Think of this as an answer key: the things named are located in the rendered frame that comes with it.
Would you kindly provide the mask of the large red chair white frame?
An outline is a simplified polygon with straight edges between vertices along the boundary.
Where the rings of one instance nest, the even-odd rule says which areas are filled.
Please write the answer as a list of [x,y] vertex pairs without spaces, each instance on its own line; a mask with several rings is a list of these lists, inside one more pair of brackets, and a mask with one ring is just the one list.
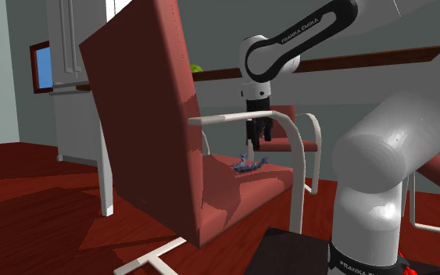
[[207,124],[244,121],[246,112],[202,116],[189,68],[177,0],[131,0],[80,44],[106,142],[116,193],[176,234],[119,268],[150,264],[177,275],[162,255],[183,243],[202,247],[285,191],[294,197],[290,228],[300,233],[305,156],[285,114],[260,112],[288,135],[292,168],[266,164],[247,174],[234,159],[203,150]]

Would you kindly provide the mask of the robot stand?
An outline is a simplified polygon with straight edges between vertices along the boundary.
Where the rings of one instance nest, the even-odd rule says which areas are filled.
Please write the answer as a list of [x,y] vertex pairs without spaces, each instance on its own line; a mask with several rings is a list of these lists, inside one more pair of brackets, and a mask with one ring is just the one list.
[[244,275],[440,275],[440,267],[399,257],[389,267],[358,264],[339,252],[328,257],[329,241],[268,228]]

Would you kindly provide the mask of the brown framed window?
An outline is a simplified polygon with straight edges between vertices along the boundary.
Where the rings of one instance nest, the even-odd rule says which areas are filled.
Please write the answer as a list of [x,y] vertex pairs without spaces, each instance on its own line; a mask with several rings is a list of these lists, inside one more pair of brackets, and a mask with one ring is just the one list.
[[34,93],[52,92],[52,64],[49,41],[30,46],[30,65]]

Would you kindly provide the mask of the white tall cabinet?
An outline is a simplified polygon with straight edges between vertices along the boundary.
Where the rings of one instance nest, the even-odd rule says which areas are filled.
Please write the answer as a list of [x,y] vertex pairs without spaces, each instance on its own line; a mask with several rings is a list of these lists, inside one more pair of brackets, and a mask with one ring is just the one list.
[[59,159],[95,165],[100,129],[79,44],[107,22],[106,0],[46,0]]

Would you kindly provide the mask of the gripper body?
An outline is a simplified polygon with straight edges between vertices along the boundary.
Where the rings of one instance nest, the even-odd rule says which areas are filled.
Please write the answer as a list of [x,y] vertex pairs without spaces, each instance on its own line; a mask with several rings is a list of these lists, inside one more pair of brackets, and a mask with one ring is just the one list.
[[248,112],[269,111],[270,98],[261,98],[256,100],[246,100],[246,110]]

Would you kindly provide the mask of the blue fish figure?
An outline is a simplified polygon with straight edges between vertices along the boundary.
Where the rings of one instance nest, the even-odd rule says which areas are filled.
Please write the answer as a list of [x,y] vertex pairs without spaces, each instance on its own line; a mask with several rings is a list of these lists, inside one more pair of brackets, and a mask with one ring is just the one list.
[[246,154],[240,154],[241,156],[241,161],[234,164],[233,165],[233,169],[237,172],[237,173],[248,173],[248,172],[252,172],[254,170],[258,170],[260,169],[264,164],[268,164],[268,157],[264,156],[262,157],[261,161],[258,163],[251,163],[251,164],[246,164]]

